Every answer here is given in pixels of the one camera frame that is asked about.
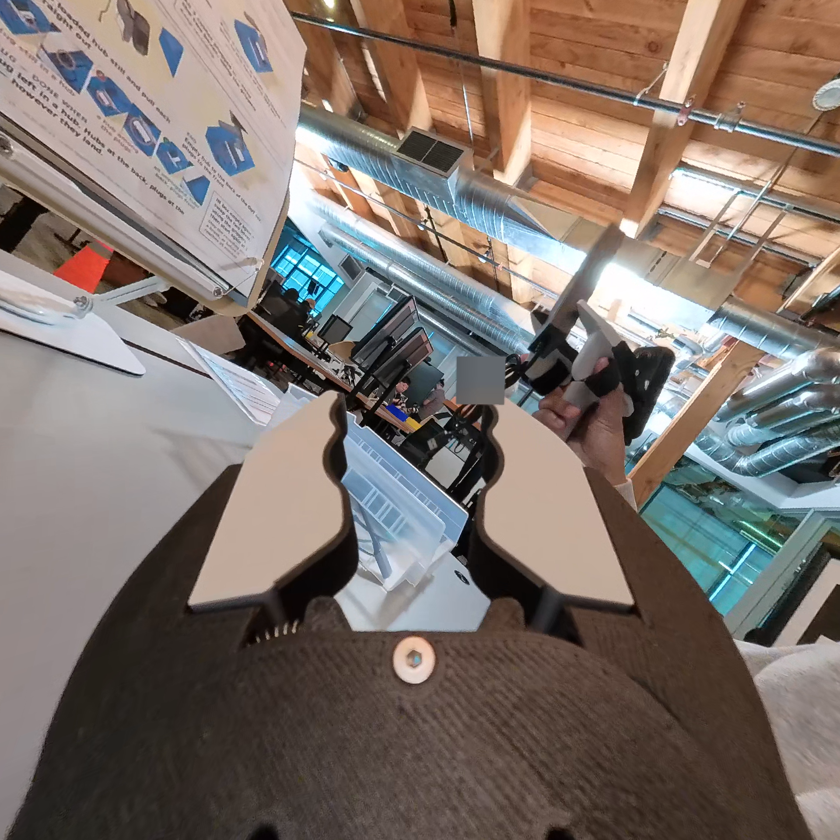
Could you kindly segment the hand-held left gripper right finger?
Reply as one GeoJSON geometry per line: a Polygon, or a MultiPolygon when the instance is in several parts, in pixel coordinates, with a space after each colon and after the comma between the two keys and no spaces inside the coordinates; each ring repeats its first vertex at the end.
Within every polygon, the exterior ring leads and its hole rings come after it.
{"type": "Polygon", "coordinates": [[[472,576],[491,600],[516,599],[529,624],[566,607],[635,605],[588,475],[572,449],[511,403],[482,418],[485,485],[472,527],[472,576]]]}

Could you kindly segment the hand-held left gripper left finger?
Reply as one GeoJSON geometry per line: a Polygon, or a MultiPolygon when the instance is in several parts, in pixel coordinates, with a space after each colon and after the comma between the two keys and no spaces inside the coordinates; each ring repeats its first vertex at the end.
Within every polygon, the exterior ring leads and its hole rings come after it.
{"type": "Polygon", "coordinates": [[[267,428],[244,462],[188,605],[305,611],[335,596],[359,563],[344,439],[344,398],[325,392],[267,428]]]}

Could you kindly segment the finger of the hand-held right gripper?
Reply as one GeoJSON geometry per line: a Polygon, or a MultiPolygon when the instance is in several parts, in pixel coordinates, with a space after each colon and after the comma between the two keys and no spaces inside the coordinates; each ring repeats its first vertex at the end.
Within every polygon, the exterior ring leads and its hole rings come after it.
{"type": "Polygon", "coordinates": [[[545,324],[529,346],[528,383],[541,396],[566,385],[571,377],[574,348],[567,335],[552,324],[545,324]]]}
{"type": "Polygon", "coordinates": [[[621,339],[612,325],[584,300],[577,301],[577,310],[586,339],[574,360],[574,381],[583,382],[595,373],[600,360],[613,359],[613,349],[621,339]]]}

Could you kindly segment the clear plastic box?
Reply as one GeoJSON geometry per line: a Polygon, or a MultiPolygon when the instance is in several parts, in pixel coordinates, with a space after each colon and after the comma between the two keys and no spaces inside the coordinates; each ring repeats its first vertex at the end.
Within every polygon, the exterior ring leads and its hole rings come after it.
{"type": "Polygon", "coordinates": [[[387,592],[418,586],[456,546],[466,511],[351,413],[343,450],[360,572],[387,592]]]}

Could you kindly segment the light grey desk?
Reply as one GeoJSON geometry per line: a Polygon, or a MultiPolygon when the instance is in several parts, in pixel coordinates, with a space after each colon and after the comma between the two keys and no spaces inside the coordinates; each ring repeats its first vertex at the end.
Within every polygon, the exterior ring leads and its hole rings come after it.
{"type": "Polygon", "coordinates": [[[132,377],[2,338],[7,838],[491,838],[455,713],[395,700],[390,638],[187,601],[264,432],[151,354],[132,377]]]}

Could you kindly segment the person's right hand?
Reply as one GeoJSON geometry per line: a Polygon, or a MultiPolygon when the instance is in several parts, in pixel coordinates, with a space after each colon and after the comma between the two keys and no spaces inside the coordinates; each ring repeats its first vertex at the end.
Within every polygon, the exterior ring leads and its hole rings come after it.
{"type": "Polygon", "coordinates": [[[565,439],[581,462],[598,471],[611,485],[626,482],[623,433],[624,392],[619,385],[586,414],[558,388],[540,402],[534,417],[565,439]]]}

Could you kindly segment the clear plastic tray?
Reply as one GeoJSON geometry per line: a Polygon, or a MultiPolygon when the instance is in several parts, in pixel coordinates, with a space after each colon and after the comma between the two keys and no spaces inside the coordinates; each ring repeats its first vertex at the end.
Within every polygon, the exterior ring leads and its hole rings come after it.
{"type": "Polygon", "coordinates": [[[280,398],[266,381],[189,340],[178,335],[175,338],[254,424],[270,424],[280,398]]]}

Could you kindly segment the black monitor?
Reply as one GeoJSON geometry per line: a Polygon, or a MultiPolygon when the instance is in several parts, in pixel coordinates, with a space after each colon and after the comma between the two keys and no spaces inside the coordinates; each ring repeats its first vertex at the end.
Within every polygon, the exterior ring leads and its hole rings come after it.
{"type": "Polygon", "coordinates": [[[426,330],[416,327],[401,339],[386,357],[380,369],[381,378],[391,382],[400,373],[405,374],[413,370],[433,352],[434,347],[426,330]]]}
{"type": "Polygon", "coordinates": [[[407,296],[383,314],[362,339],[356,341],[350,361],[370,370],[383,353],[390,352],[420,325],[416,301],[414,297],[407,296]]]}

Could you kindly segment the white board stand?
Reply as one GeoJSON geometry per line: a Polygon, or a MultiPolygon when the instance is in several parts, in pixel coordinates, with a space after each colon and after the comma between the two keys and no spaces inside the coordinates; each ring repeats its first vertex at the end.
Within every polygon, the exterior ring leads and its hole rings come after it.
{"type": "Polygon", "coordinates": [[[47,207],[151,273],[106,295],[84,292],[13,254],[2,252],[2,331],[84,361],[135,377],[145,373],[132,344],[123,340],[106,316],[123,316],[123,301],[177,288],[216,314],[239,316],[256,304],[268,265],[256,268],[248,297],[225,286],[218,270],[208,268],[172,236],[147,220],[134,200],[118,199],[112,189],[84,175],[2,111],[2,182],[23,197],[47,207]]]}

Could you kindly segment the orange traffic cone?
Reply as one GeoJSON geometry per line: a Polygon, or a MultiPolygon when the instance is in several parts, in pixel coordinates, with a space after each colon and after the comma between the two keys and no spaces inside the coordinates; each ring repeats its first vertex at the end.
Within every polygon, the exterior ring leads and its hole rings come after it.
{"type": "Polygon", "coordinates": [[[98,240],[88,242],[54,271],[54,276],[88,293],[95,293],[113,254],[98,240]]]}

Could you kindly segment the person's grey sweatshirt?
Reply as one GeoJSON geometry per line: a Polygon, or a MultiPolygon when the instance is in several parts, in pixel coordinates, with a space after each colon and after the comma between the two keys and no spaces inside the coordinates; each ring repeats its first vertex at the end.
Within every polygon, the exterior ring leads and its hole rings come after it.
{"type": "Polygon", "coordinates": [[[736,643],[812,836],[839,838],[839,643],[736,643]]]}

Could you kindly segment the silver ventilation duct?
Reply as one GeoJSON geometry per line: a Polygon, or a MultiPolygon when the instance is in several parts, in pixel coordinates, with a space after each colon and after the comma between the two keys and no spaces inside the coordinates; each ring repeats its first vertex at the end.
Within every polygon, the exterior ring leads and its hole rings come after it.
{"type": "Polygon", "coordinates": [[[472,150],[421,129],[411,128],[397,140],[303,102],[297,139],[331,161],[571,274],[603,231],[477,171],[472,150]]]}
{"type": "Polygon", "coordinates": [[[435,259],[421,255],[420,266],[406,266],[402,259],[384,255],[331,223],[321,227],[322,240],[367,264],[391,282],[450,315],[467,330],[509,353],[523,354],[533,334],[512,316],[513,301],[444,266],[436,270],[435,259]]]}

